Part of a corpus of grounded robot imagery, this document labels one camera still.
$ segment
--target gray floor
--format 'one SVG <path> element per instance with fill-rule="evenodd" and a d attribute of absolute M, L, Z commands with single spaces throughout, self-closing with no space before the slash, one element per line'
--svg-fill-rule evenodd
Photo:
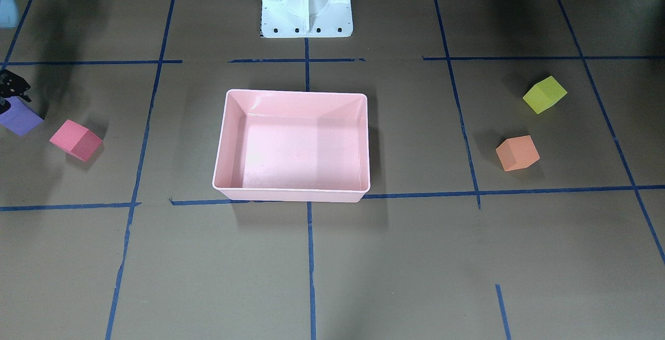
<path fill-rule="evenodd" d="M 45 122 L 0 129 L 0 338 L 665 338 L 665 0 L 352 0 L 308 42 L 261 39 L 261 0 L 17 2 Z M 226 200 L 231 88 L 366 94 L 368 196 Z"/>

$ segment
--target blue grid line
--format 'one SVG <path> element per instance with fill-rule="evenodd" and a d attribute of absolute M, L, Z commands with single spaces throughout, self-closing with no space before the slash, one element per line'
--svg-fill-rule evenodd
<path fill-rule="evenodd" d="M 506 333 L 506 340 L 512 340 L 510 335 L 510 326 L 508 325 L 508 316 L 506 316 L 506 306 L 503 304 L 503 294 L 501 294 L 501 286 L 495 284 L 497 290 L 497 299 L 499 300 L 499 309 L 501 310 L 501 320 L 503 321 L 503 330 Z"/>
<path fill-rule="evenodd" d="M 309 91 L 309 39 L 304 38 L 304 91 Z"/>
<path fill-rule="evenodd" d="M 446 52 L 448 73 L 450 74 L 450 82 L 453 87 L 453 95 L 455 96 L 455 103 L 457 104 L 459 113 L 459 125 L 461 127 L 461 134 L 464 137 L 464 144 L 466 145 L 466 155 L 469 160 L 469 170 L 471 172 L 471 179 L 473 181 L 473 189 L 475 190 L 476 201 L 478 202 L 478 209 L 480 209 L 480 193 L 478 191 L 478 182 L 475 179 L 475 169 L 473 169 L 473 159 L 471 156 L 471 148 L 469 147 L 469 138 L 466 136 L 466 127 L 464 125 L 464 116 L 461 112 L 461 105 L 459 104 L 459 95 L 457 85 L 455 83 L 455 74 L 453 72 L 453 63 L 450 60 L 450 52 L 448 51 L 448 43 L 446 40 L 446 31 L 444 30 L 444 22 L 441 19 L 441 10 L 439 9 L 439 0 L 434 0 L 434 7 L 436 9 L 436 16 L 439 20 L 439 30 L 441 31 L 441 40 L 444 44 L 444 51 Z"/>
<path fill-rule="evenodd" d="M 665 189 L 665 185 L 637 186 L 639 190 Z M 390 198 L 439 198 L 439 197 L 466 197 L 485 195 L 518 195 L 518 194 L 546 194 L 546 193 L 581 193 L 604 191 L 633 191 L 633 186 L 607 186 L 607 187 L 573 187 L 573 188 L 535 188 L 535 189 L 498 189 L 484 191 L 444 191 L 444 192 L 416 192 L 416 193 L 377 193 L 366 194 L 363 200 L 383 200 Z M 245 200 L 169 200 L 173 206 L 197 205 L 228 205 L 230 203 L 273 202 L 273 201 L 245 201 Z"/>
<path fill-rule="evenodd" d="M 141 182 L 143 161 L 145 160 L 145 149 L 148 146 L 148 135 L 150 133 L 150 118 L 152 117 L 152 109 L 154 108 L 155 97 L 157 95 L 157 88 L 159 87 L 159 77 L 162 74 L 162 63 L 164 61 L 164 52 L 166 51 L 166 42 L 168 40 L 168 32 L 169 32 L 169 27 L 171 26 L 171 17 L 173 16 L 173 8 L 175 3 L 176 0 L 171 0 L 171 4 L 169 5 L 169 10 L 168 10 L 168 15 L 166 17 L 166 26 L 164 27 L 164 37 L 162 39 L 162 49 L 159 53 L 159 63 L 157 64 L 155 82 L 154 86 L 152 87 L 152 98 L 150 98 L 148 117 L 147 121 L 145 122 L 145 131 L 143 132 L 143 144 L 141 146 L 141 154 L 138 160 L 138 168 L 136 169 L 136 183 L 134 186 L 133 193 L 131 194 L 131 202 L 136 202 L 136 198 L 138 197 L 138 188 Z M 125 237 L 123 245 L 123 261 L 121 262 L 121 266 L 118 268 L 118 274 L 116 276 L 116 285 L 113 291 L 113 300 L 111 301 L 111 309 L 109 312 L 109 323 L 107 324 L 107 333 L 105 337 L 106 340 L 111 339 L 111 333 L 113 331 L 113 322 L 116 316 L 116 308 L 118 307 L 119 292 L 121 291 L 121 283 L 123 282 L 124 264 L 127 259 L 127 248 L 129 246 L 130 227 L 131 227 L 131 222 L 134 219 L 135 209 L 136 206 L 131 206 L 129 209 L 129 214 L 127 215 L 127 226 L 125 228 Z"/>
<path fill-rule="evenodd" d="M 14 37 L 11 39 L 11 44 L 9 45 L 9 50 L 7 51 L 7 55 L 5 56 L 5 61 L 2 63 L 2 69 L 4 70 L 7 68 L 7 63 L 9 63 L 9 58 L 11 57 L 11 54 L 14 52 L 14 46 L 16 46 L 16 40 L 19 38 L 19 33 L 21 33 L 21 28 L 23 28 L 23 23 L 25 22 L 25 18 L 28 16 L 28 11 L 30 10 L 30 6 L 33 5 L 33 0 L 28 0 L 27 5 L 25 6 L 25 10 L 23 11 L 23 15 L 21 16 L 21 21 L 19 22 L 18 27 L 16 27 L 16 32 L 14 32 Z"/>
<path fill-rule="evenodd" d="M 601 108 L 601 112 L 603 113 L 603 118 L 605 118 L 605 124 L 607 124 L 607 128 L 610 131 L 610 134 L 612 135 L 612 139 L 615 141 L 615 146 L 617 147 L 617 152 L 619 154 L 619 157 L 621 158 L 621 162 L 624 165 L 624 169 L 626 170 L 626 174 L 628 175 L 630 184 L 635 192 L 635 197 L 637 198 L 637 202 L 640 205 L 640 208 L 642 210 L 642 215 L 644 215 L 644 220 L 646 220 L 646 224 L 649 227 L 649 231 L 651 232 L 651 236 L 654 239 L 654 242 L 656 243 L 656 248 L 658 249 L 658 253 L 660 254 L 660 259 L 662 260 L 663 264 L 665 264 L 665 252 L 663 252 L 662 245 L 660 244 L 660 240 L 658 240 L 658 235 L 656 234 L 656 229 L 654 228 L 653 224 L 651 223 L 651 218 L 649 217 L 648 212 L 646 211 L 646 207 L 644 206 L 644 202 L 642 202 L 642 196 L 640 195 L 640 191 L 638 189 L 638 186 L 635 184 L 635 180 L 632 177 L 632 173 L 630 172 L 630 168 L 628 165 L 628 162 L 626 160 L 626 157 L 624 156 L 623 150 L 621 148 L 621 145 L 619 143 L 619 140 L 617 138 L 617 134 L 615 133 L 615 129 L 612 127 L 612 122 L 610 122 L 610 118 L 607 115 L 607 112 L 605 110 L 605 105 L 603 104 L 603 100 L 601 100 L 601 94 L 598 92 L 598 88 L 596 87 L 596 82 L 593 79 L 593 76 L 591 75 L 591 70 L 589 69 L 589 65 L 587 61 L 584 58 L 584 54 L 582 53 L 582 48 L 580 47 L 579 41 L 577 40 L 577 36 L 575 35 L 575 30 L 573 30 L 573 25 L 570 23 L 570 19 L 568 18 L 568 14 L 566 13 L 565 8 L 563 7 L 563 2 L 561 0 L 556 0 L 558 3 L 559 8 L 561 9 L 561 13 L 563 15 L 563 18 L 566 21 L 566 24 L 568 25 L 568 30 L 570 31 L 570 34 L 573 37 L 573 42 L 575 42 L 575 47 L 577 47 L 577 51 L 582 58 L 582 64 L 584 64 L 584 69 L 587 71 L 587 76 L 589 77 L 589 82 L 591 82 L 591 87 L 593 89 L 593 93 L 596 96 L 596 100 L 598 101 L 598 106 Z"/>
<path fill-rule="evenodd" d="M 309 331 L 311 340 L 316 340 L 316 298 L 314 295 L 314 234 L 312 228 L 312 203 L 307 203 L 307 235 L 309 250 Z"/>
<path fill-rule="evenodd" d="M 365 61 L 365 58 L 264 58 L 236 59 L 229 63 L 307 63 L 307 62 Z"/>
<path fill-rule="evenodd" d="M 464 60 L 665 60 L 665 56 L 488 56 L 488 57 L 422 57 L 425 61 Z"/>
<path fill-rule="evenodd" d="M 138 206 L 140 202 L 116 203 L 72 203 L 68 205 L 27 205 L 27 206 L 0 206 L 0 212 L 29 212 L 31 210 L 73 210 L 73 209 L 103 209 L 105 207 L 131 207 Z"/>
<path fill-rule="evenodd" d="M 159 64 L 182 63 L 182 60 L 81 60 L 81 61 L 10 61 L 7 66 L 81 66 L 96 64 Z"/>

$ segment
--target rectangular tray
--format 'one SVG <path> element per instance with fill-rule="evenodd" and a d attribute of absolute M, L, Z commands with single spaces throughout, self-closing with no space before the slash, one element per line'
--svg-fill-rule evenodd
<path fill-rule="evenodd" d="M 231 200 L 358 202 L 370 189 L 366 96 L 231 89 L 213 187 Z"/>

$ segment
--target yellow cube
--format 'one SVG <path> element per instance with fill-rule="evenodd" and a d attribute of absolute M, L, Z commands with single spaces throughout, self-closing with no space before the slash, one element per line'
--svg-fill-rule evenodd
<path fill-rule="evenodd" d="M 561 86 L 554 77 L 547 77 L 547 79 L 542 80 L 531 87 L 522 99 L 525 100 L 536 113 L 541 113 L 554 106 L 554 104 L 566 94 L 568 94 L 568 92 L 563 89 L 563 86 Z"/>

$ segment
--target light blue object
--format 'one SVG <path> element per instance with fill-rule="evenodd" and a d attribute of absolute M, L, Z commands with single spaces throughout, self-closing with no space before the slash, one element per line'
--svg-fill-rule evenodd
<path fill-rule="evenodd" d="M 0 0 L 0 28 L 16 28 L 19 25 L 19 8 L 14 0 Z"/>

